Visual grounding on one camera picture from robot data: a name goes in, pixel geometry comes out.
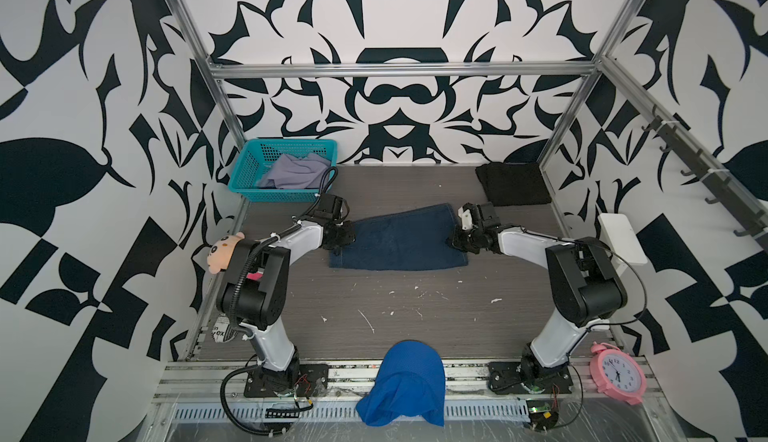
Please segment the black skirt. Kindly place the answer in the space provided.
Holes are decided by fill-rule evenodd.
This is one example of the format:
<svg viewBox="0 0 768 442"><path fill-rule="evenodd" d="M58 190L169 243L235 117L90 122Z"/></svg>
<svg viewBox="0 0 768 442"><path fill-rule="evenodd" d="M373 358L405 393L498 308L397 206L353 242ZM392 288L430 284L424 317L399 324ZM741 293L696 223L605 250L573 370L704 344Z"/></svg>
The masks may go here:
<svg viewBox="0 0 768 442"><path fill-rule="evenodd" d="M552 199L536 163L491 162L475 168L487 200L496 207L549 204Z"/></svg>

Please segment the lavender grey skirt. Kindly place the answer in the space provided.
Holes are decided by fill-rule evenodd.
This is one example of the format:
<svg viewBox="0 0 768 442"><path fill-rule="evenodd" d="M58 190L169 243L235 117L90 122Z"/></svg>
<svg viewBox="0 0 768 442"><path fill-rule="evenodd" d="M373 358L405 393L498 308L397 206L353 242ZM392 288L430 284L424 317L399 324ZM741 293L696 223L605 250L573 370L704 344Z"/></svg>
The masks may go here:
<svg viewBox="0 0 768 442"><path fill-rule="evenodd" d="M330 161L316 153L306 157L282 154L258 182L260 189L317 189Z"/></svg>

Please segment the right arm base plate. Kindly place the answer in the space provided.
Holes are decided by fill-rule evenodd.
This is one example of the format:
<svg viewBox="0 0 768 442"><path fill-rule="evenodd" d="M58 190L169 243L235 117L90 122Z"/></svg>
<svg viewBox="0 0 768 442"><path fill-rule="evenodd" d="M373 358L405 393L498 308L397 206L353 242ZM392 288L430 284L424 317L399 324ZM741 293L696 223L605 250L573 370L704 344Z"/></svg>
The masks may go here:
<svg viewBox="0 0 768 442"><path fill-rule="evenodd" d="M554 389L570 394L573 379L565 364L554 368L540 366L534 359L495 361L487 364L488 388L497 395L541 395Z"/></svg>

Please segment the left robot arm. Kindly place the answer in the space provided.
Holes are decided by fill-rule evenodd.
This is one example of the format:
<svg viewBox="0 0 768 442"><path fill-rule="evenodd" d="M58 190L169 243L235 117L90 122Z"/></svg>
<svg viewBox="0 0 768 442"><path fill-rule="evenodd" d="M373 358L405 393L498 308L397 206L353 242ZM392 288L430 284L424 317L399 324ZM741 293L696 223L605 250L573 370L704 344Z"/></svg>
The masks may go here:
<svg viewBox="0 0 768 442"><path fill-rule="evenodd" d="M209 272L223 275L216 308L250 341L261 379L275 392L294 388L300 378L298 349L282 321L290 267L317 249L338 253L354 242L348 214L345 199L324 194L287 229L261 240L227 235L207 255Z"/></svg>

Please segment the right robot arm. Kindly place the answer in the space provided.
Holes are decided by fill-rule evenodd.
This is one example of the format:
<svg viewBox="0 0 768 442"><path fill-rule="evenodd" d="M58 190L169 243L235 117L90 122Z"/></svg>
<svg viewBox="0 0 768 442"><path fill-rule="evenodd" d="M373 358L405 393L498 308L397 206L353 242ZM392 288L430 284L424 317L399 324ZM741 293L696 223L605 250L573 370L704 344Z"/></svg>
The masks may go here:
<svg viewBox="0 0 768 442"><path fill-rule="evenodd" d="M570 355L593 328L627 303L627 292L612 264L613 252L592 237L566 240L522 226L504 225L491 204L466 203L458 209L451 247L518 258L547 270L554 311L524 349L511 382L492 380L497 393L522 386L536 393L565 373Z"/></svg>

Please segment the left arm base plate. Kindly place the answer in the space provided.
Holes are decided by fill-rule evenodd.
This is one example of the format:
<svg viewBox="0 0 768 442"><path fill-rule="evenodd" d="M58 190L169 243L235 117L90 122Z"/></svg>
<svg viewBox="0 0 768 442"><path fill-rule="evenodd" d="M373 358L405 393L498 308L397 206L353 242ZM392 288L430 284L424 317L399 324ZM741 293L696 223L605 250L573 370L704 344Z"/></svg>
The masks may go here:
<svg viewBox="0 0 768 442"><path fill-rule="evenodd" d="M247 376L244 389L246 398L279 396L312 397L326 389L329 376L327 364L291 363L285 371L259 367Z"/></svg>

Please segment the dark blue denim skirt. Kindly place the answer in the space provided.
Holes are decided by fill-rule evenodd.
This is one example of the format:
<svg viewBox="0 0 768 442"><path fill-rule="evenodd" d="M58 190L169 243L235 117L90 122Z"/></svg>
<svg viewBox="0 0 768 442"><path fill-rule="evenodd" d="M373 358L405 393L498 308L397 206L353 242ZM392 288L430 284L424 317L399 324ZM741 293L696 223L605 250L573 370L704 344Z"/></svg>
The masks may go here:
<svg viewBox="0 0 768 442"><path fill-rule="evenodd" d="M457 222L447 203L355 221L354 242L332 252L329 266L366 271L464 267L467 254L449 245Z"/></svg>

